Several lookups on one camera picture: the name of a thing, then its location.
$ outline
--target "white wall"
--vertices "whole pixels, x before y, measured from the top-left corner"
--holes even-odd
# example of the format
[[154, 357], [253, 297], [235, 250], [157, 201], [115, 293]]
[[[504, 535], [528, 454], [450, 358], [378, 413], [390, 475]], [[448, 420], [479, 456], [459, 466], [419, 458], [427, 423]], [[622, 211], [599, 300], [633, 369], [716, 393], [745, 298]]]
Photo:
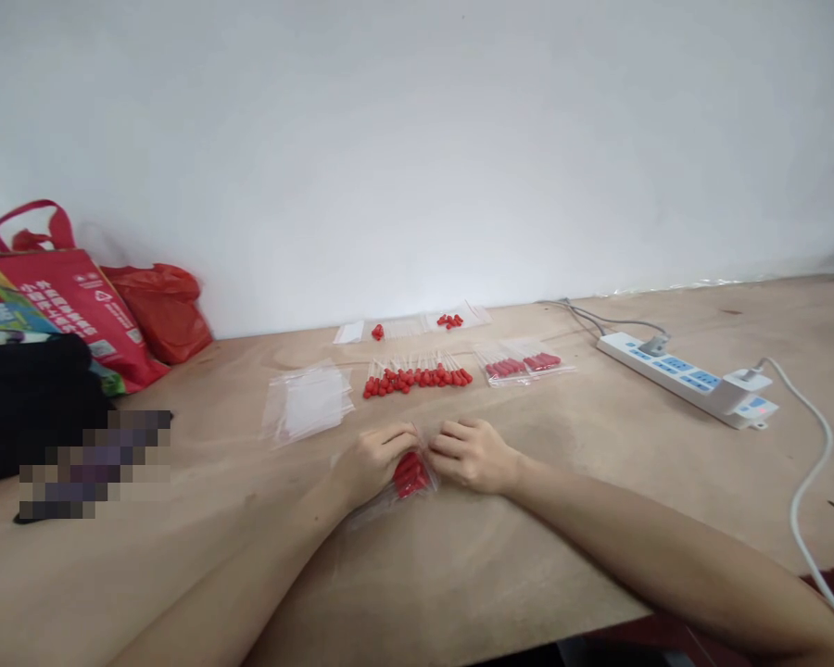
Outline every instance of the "white wall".
[[0, 213], [219, 336], [834, 271], [834, 0], [0, 0]]

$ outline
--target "black bag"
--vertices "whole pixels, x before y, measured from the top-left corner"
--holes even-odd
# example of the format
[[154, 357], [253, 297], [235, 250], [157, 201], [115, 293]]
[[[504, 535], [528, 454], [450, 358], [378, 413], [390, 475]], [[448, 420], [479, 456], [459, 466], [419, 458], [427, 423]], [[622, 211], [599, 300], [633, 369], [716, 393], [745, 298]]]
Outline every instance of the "black bag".
[[49, 447], [82, 444], [114, 409], [90, 371], [90, 348], [72, 333], [0, 346], [0, 479], [46, 463]]

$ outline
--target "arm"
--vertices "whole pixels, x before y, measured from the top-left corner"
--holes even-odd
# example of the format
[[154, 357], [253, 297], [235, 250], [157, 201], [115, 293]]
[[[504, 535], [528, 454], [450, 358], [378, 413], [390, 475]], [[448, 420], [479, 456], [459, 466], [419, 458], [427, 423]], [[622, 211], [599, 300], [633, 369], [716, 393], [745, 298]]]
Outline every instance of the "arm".
[[834, 666], [831, 608], [758, 551], [643, 496], [531, 460], [487, 422], [445, 422], [432, 449], [441, 474], [508, 497], [651, 604], [761, 664]]
[[205, 575], [112, 664], [240, 664], [312, 554], [347, 514], [380, 492], [416, 444], [412, 424], [362, 434], [280, 524], [267, 525]]

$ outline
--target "bag handle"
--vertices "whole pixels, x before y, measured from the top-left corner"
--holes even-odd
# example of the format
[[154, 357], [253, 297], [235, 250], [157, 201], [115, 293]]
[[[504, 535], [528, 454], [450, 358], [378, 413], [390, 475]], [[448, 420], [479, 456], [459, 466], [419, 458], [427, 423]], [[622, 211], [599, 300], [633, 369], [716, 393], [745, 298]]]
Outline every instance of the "bag handle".
[[[52, 241], [53, 248], [56, 250], [71, 250], [72, 248], [77, 247], [74, 244], [74, 233], [71, 231], [71, 220], [68, 217], [68, 213], [65, 212], [65, 209], [62, 208], [59, 204], [52, 201], [51, 199], [38, 199], [37, 201], [32, 201], [24, 206], [20, 206], [18, 208], [14, 208], [13, 210], [9, 211], [5, 216], [0, 218], [0, 225], [2, 225], [7, 220], [12, 220], [13, 218], [20, 216], [28, 211], [33, 211], [38, 208], [49, 208], [54, 207], [56, 212], [53, 213], [53, 217], [49, 219], [49, 236], [48, 240]], [[13, 238], [13, 245], [15, 245], [16, 239]], [[6, 245], [6, 242], [0, 237], [0, 252], [11, 252], [9, 246]]]

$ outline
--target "finger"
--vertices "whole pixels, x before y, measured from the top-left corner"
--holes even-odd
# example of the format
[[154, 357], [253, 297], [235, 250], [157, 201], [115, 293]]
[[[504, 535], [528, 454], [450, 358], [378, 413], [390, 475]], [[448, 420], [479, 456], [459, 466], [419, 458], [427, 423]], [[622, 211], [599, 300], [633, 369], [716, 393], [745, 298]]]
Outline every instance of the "finger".
[[429, 447], [451, 459], [459, 459], [464, 452], [463, 441], [450, 435], [437, 435]]
[[377, 429], [373, 432], [380, 440], [381, 444], [386, 444], [391, 440], [399, 437], [402, 434], [411, 434], [414, 437], [417, 436], [417, 429], [414, 427], [412, 423], [409, 422], [396, 422], [391, 423], [387, 426], [384, 426], [381, 429]]
[[417, 445], [417, 436], [410, 433], [403, 433], [394, 437], [392, 440], [383, 445], [383, 458], [386, 464], [396, 462], [398, 459], [408, 451], [411, 447]]
[[482, 420], [473, 419], [472, 417], [464, 417], [461, 420], [458, 420], [458, 423], [463, 426], [468, 426], [469, 428], [478, 428], [482, 425]]
[[472, 431], [473, 429], [470, 427], [458, 424], [457, 422], [442, 422], [442, 433], [459, 438], [460, 440], [466, 440]]
[[426, 457], [429, 459], [429, 464], [443, 477], [449, 479], [461, 480], [461, 463], [455, 459], [449, 459], [447, 456], [436, 454], [430, 450], [426, 452]]

